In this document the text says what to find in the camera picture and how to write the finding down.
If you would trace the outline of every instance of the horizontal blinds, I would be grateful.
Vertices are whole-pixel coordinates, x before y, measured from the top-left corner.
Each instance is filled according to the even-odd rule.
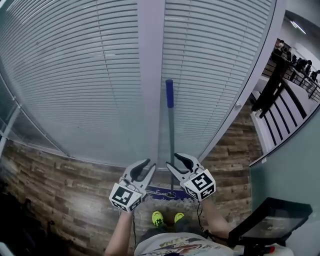
[[[146,158],[135,0],[15,0],[0,56],[28,112],[74,157]]]
[[[159,162],[170,159],[165,80],[174,86],[175,151],[204,151],[244,86],[270,0],[167,0],[162,61]]]

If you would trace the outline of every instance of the foot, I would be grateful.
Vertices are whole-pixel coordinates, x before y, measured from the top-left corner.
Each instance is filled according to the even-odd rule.
[[[178,220],[182,219],[185,215],[182,212],[178,212],[175,216],[174,216],[174,223],[176,223]]]
[[[164,217],[162,216],[160,211],[156,210],[152,213],[152,222],[156,227],[164,223]]]

